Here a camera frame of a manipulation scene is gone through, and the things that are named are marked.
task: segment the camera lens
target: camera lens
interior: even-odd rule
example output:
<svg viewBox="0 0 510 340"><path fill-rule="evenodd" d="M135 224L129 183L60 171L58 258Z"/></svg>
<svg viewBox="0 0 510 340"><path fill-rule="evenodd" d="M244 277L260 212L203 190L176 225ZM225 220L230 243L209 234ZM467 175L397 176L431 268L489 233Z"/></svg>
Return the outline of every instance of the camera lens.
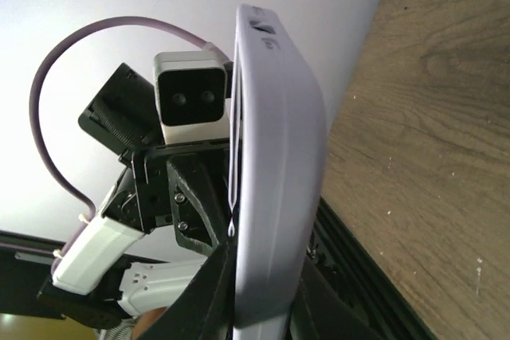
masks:
<svg viewBox="0 0 510 340"><path fill-rule="evenodd" d="M202 97L202 101L204 101L205 103L208 103L208 104L212 103L214 101L214 99L216 98L216 97L214 97L214 93L212 93L211 91L203 92L201 97Z"/></svg>
<svg viewBox="0 0 510 340"><path fill-rule="evenodd" d="M172 103L181 107L186 103L186 96L184 96L182 93L175 93L172 96Z"/></svg>

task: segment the black camera face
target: black camera face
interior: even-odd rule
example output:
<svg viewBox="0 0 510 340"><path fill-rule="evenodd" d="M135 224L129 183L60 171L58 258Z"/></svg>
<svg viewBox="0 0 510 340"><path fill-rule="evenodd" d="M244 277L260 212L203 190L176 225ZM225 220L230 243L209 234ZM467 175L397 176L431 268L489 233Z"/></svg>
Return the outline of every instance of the black camera face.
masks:
<svg viewBox="0 0 510 340"><path fill-rule="evenodd" d="M161 122L168 127L212 123L223 116L226 74L220 68L163 72L158 89Z"/></svg>

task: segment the wooden table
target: wooden table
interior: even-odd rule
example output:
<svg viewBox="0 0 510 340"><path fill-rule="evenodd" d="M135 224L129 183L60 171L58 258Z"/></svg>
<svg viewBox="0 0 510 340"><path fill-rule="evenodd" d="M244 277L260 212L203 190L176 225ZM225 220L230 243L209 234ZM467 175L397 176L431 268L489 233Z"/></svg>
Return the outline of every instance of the wooden table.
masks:
<svg viewBox="0 0 510 340"><path fill-rule="evenodd" d="M439 338L510 338L510 0L381 0L324 196Z"/></svg>

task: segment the metal screw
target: metal screw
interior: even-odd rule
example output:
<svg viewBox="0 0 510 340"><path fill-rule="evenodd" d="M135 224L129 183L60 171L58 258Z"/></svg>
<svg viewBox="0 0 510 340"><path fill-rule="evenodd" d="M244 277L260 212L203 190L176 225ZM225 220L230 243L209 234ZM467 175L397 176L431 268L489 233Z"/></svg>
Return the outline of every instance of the metal screw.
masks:
<svg viewBox="0 0 510 340"><path fill-rule="evenodd" d="M174 199L177 203L184 203L186 201L186 196L183 193L176 193Z"/></svg>
<svg viewBox="0 0 510 340"><path fill-rule="evenodd" d="M185 221L179 222L178 225L177 225L177 228L178 228L179 231L186 231L186 230L188 230L188 222L185 222Z"/></svg>

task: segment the white wall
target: white wall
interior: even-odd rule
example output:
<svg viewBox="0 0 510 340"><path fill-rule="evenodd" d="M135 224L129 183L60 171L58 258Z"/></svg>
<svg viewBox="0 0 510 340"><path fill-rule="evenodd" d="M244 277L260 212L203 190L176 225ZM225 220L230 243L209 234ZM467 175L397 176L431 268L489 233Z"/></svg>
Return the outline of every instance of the white wall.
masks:
<svg viewBox="0 0 510 340"><path fill-rule="evenodd" d="M29 87L40 61L60 39L100 18L140 15L175 23L233 53L240 3L274 9L301 49L336 114L339 96L369 29L378 0L0 0L2 50L2 214L0 229L65 240L84 206L48 175L29 130ZM116 156L82 133L77 117L123 61L151 80L152 57L194 49L164 33L122 27L72 48L49 74L41 120L49 152L64 175L99 203L116 180ZM166 260L188 256L160 229L133 248Z"/></svg>

